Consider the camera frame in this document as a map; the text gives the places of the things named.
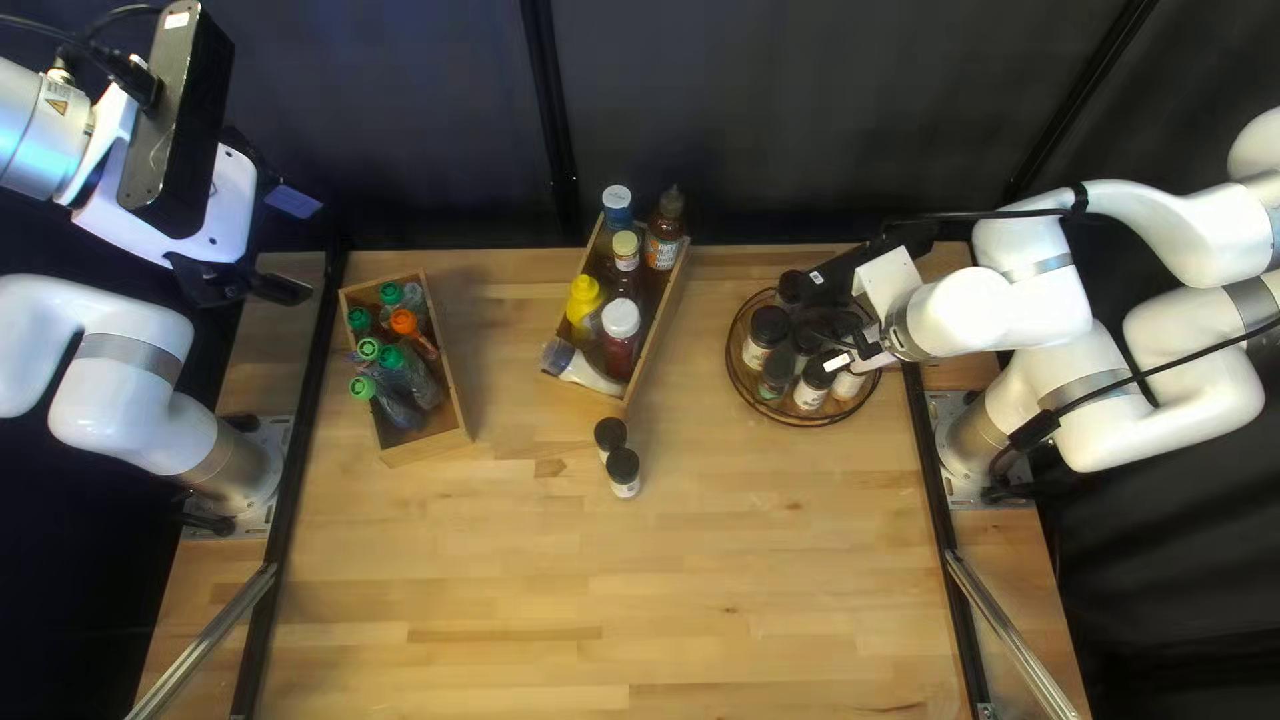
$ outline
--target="orange bottle cap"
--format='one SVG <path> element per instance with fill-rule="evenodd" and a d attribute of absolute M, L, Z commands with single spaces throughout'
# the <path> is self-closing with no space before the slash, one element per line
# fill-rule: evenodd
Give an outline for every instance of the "orange bottle cap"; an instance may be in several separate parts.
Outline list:
<path fill-rule="evenodd" d="M 413 334 L 417 332 L 417 315 L 412 310 L 397 310 L 392 313 L 392 329 L 399 334 Z"/>

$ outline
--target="spice rack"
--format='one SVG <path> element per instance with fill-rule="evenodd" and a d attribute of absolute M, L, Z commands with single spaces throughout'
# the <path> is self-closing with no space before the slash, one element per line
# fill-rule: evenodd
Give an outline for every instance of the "spice rack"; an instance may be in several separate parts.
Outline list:
<path fill-rule="evenodd" d="M 755 388 L 760 380 L 760 373 L 742 361 L 742 341 L 751 333 L 751 313 L 772 304 L 774 290 L 767 287 L 749 297 L 730 324 L 728 338 L 724 341 L 724 372 L 728 374 L 730 382 L 733 383 L 733 389 L 737 391 L 742 402 L 750 405 L 760 415 L 794 428 L 822 428 L 849 418 L 876 392 L 881 378 L 879 369 L 872 372 L 858 395 L 850 400 L 841 401 L 828 395 L 822 406 L 813 413 L 805 413 L 791 398 L 790 391 L 795 383 L 788 386 L 787 392 L 778 400 L 764 401 L 756 396 Z"/>
<path fill-rule="evenodd" d="M 575 272 L 573 275 L 564 278 L 566 293 L 568 293 L 568 283 L 573 278 L 576 278 L 582 273 L 594 274 L 593 273 L 593 270 L 595 270 L 595 268 L 593 268 L 594 259 L 613 256 L 612 249 L 598 247 L 598 245 L 608 242 L 608 238 L 602 237 L 600 234 L 600 229 L 603 227 L 604 227 L 604 214 L 602 213 L 595 219 L 595 227 L 591 229 L 591 238 L 590 241 L 588 241 L 586 250 L 582 252 L 582 260 L 577 265 L 577 272 Z M 641 237 L 641 247 L 643 247 L 643 237 Z M 577 383 L 568 383 L 561 380 L 553 377 L 552 374 L 547 373 L 545 370 L 538 370 L 538 375 L 548 383 L 554 383 L 556 386 L 567 388 L 566 392 L 590 393 L 593 397 L 600 398 L 608 405 L 617 407 L 621 411 L 622 416 L 626 416 L 626 410 L 631 405 L 631 400 L 635 397 L 635 393 L 640 388 L 640 380 L 644 378 L 645 369 L 649 365 L 648 361 L 654 355 L 654 352 L 657 352 L 658 342 L 662 340 L 662 333 L 666 331 L 667 325 L 669 324 L 669 318 L 672 313 L 680 304 L 681 272 L 684 270 L 685 264 L 689 263 L 689 256 L 690 256 L 690 249 L 689 245 L 686 243 L 685 247 L 681 249 L 680 256 L 676 258 L 676 264 L 675 266 L 672 266 L 671 273 L 668 273 L 666 279 L 663 281 L 662 291 L 655 292 L 657 291 L 655 287 L 646 288 L 650 296 L 657 296 L 659 297 L 659 300 L 657 309 L 653 313 L 653 318 L 649 320 L 648 325 L 641 331 L 645 333 L 645 336 L 640 341 L 640 347 L 637 351 L 639 354 L 636 356 L 635 372 L 632 372 L 631 380 L 627 382 L 627 389 L 622 395 L 622 397 L 613 397 L 611 395 L 604 395 L 602 392 L 596 392 L 594 389 L 582 387 Z M 556 336 L 567 342 L 572 342 L 573 340 L 571 325 L 564 319 L 563 311 L 557 318 Z M 600 369 L 604 368 L 598 348 L 588 347 L 582 348 L 582 351 L 588 356 L 588 359 L 591 360 L 594 365 L 596 365 L 596 368 Z"/>
<path fill-rule="evenodd" d="M 417 430 L 397 428 L 392 424 L 381 406 L 376 402 L 369 404 L 374 434 L 378 438 L 378 456 L 388 468 L 399 468 L 460 447 L 467 447 L 471 445 L 471 433 L 467 430 L 466 421 L 462 418 L 462 404 L 458 401 L 458 388 L 453 382 L 453 372 L 449 370 L 448 350 L 445 348 L 439 315 L 436 314 L 435 302 L 431 299 L 431 290 L 426 284 L 426 273 L 421 269 L 413 273 L 390 275 L 343 287 L 338 291 L 338 302 L 342 307 L 339 319 L 343 320 L 342 324 L 347 331 L 348 347 L 351 350 L 356 348 L 356 334 L 352 332 L 351 325 L 344 322 L 347 313 L 353 307 L 365 307 L 376 318 L 380 306 L 378 288 L 388 282 L 401 284 L 416 282 L 422 286 L 422 293 L 426 296 L 428 314 L 430 315 L 430 327 L 424 331 L 424 334 L 440 350 L 440 355 L 435 360 L 426 360 L 424 357 L 422 361 L 435 380 L 440 383 L 440 387 L 448 388 L 448 395 L 428 413 L 426 425 Z M 385 337 L 384 340 L 390 340 L 390 337 Z"/>

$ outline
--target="round wire basket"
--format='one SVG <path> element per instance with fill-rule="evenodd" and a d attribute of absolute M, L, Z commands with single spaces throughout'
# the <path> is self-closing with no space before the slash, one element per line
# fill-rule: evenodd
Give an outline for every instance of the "round wire basket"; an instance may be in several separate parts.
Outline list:
<path fill-rule="evenodd" d="M 760 372 L 748 368 L 746 363 L 742 361 L 742 342 L 751 332 L 751 313 L 755 313 L 758 307 L 769 305 L 773 300 L 773 292 L 774 288 L 767 287 L 749 297 L 739 307 L 737 314 L 733 315 L 733 323 L 728 328 L 728 338 L 724 341 L 724 370 L 739 397 L 760 415 L 776 423 L 791 425 L 792 428 L 824 428 L 858 413 L 867 402 L 867 398 L 876 392 L 876 386 L 879 384 L 881 370 L 878 368 L 872 370 L 870 377 L 859 388 L 858 395 L 849 400 L 836 400 L 828 395 L 822 406 L 812 413 L 800 409 L 791 398 L 791 391 L 796 383 L 795 379 L 787 386 L 786 392 L 776 400 L 762 400 L 756 395 Z"/>

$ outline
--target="wooden tray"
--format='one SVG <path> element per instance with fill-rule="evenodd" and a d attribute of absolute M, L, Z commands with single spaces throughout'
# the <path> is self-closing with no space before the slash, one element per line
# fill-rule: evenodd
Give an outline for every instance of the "wooden tray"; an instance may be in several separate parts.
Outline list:
<path fill-rule="evenodd" d="M 440 348 L 440 356 L 435 360 L 426 360 L 428 369 L 435 377 L 440 387 L 448 388 L 448 395 L 428 414 L 426 425 L 420 430 L 402 430 L 392 424 L 387 413 L 376 402 L 370 402 L 370 416 L 374 423 L 374 434 L 378 437 L 379 457 L 388 468 L 399 468 L 425 457 L 431 457 L 466 447 L 471 445 L 471 433 L 462 419 L 462 404 L 458 401 L 458 388 L 453 383 L 453 373 L 449 370 L 449 356 L 442 334 L 439 316 L 435 313 L 435 302 L 431 301 L 431 291 L 426 286 L 426 274 L 422 270 L 379 278 L 366 283 L 353 284 L 338 291 L 338 301 L 342 305 L 342 324 L 347 331 L 348 346 L 356 348 L 356 334 L 347 324 L 347 313 L 352 307 L 365 307 L 374 314 L 374 324 L 378 324 L 378 310 L 381 302 L 378 297 L 378 288 L 387 282 L 404 283 L 416 281 L 422 286 L 426 296 L 426 309 L 430 315 L 430 327 L 424 334 Z M 375 327 L 374 334 L 384 342 L 397 338 L 392 331 Z"/>
<path fill-rule="evenodd" d="M 593 259 L 598 258 L 595 255 L 596 245 L 600 242 L 605 242 L 605 240 L 600 237 L 600 228 L 603 227 L 604 227 L 604 214 L 602 213 L 595 219 L 595 228 L 591 229 L 591 240 L 586 243 L 586 251 L 582 252 L 582 261 L 579 263 L 577 272 L 573 273 L 572 277 L 564 279 L 566 299 L 568 297 L 568 283 L 572 282 L 573 278 L 576 278 L 582 273 L 588 273 L 594 277 L 594 273 L 590 273 L 589 269 L 593 265 L 591 263 Z M 644 236 L 640 237 L 640 254 L 643 258 Z M 602 250 L 602 255 L 607 258 L 613 258 L 613 250 L 609 249 L 607 255 L 603 254 Z M 605 401 L 608 405 L 617 407 L 621 411 L 621 415 L 626 418 L 626 410 L 631 405 L 631 400 L 635 397 L 636 391 L 640 388 L 640 380 L 644 377 L 645 368 L 648 366 L 648 360 L 657 351 L 658 342 L 662 338 L 662 333 L 666 329 L 666 325 L 669 323 L 669 316 L 675 311 L 676 306 L 680 304 L 680 290 L 681 290 L 680 274 L 681 270 L 685 268 L 685 264 L 689 261 L 689 255 L 690 255 L 689 243 L 685 243 L 685 247 L 680 251 L 680 255 L 676 258 L 675 266 L 672 266 L 671 273 L 667 274 L 667 278 L 663 283 L 660 299 L 658 301 L 658 307 L 657 310 L 654 310 L 653 319 L 649 322 L 648 327 L 643 328 L 645 337 L 641 338 L 640 341 L 640 350 L 639 355 L 636 356 L 636 368 L 635 372 L 631 373 L 631 380 L 627 382 L 627 389 L 622 397 L 613 397 L 612 395 L 604 395 L 603 392 L 596 392 L 591 388 L 580 386 L 577 383 L 568 383 L 561 380 L 554 375 L 552 375 L 550 373 L 547 373 L 545 370 L 539 370 L 538 375 L 549 383 L 554 383 L 564 388 L 572 388 L 571 391 L 585 392 L 591 395 L 593 397 L 600 398 Z M 657 295 L 654 293 L 655 288 L 646 287 L 645 290 L 649 291 L 652 295 Z M 556 323 L 557 323 L 556 334 L 566 341 L 572 342 L 571 325 L 568 324 L 568 320 L 564 319 L 563 306 L 559 310 L 559 316 L 556 319 Z M 585 351 L 585 352 L 588 355 L 588 359 L 590 359 L 596 368 L 603 369 L 604 366 L 603 361 L 599 359 L 596 354 L 591 351 Z"/>

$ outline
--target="white cap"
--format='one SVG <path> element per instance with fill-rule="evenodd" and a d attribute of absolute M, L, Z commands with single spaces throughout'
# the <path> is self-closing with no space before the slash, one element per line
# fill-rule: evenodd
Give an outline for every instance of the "white cap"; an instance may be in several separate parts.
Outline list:
<path fill-rule="evenodd" d="M 605 208 L 621 210 L 631 205 L 631 191 L 625 184 L 611 184 L 604 188 L 604 195 L 600 196 L 600 200 Z"/>
<path fill-rule="evenodd" d="M 604 306 L 600 323 L 611 337 L 628 338 L 640 331 L 640 307 L 626 297 L 620 297 Z"/>

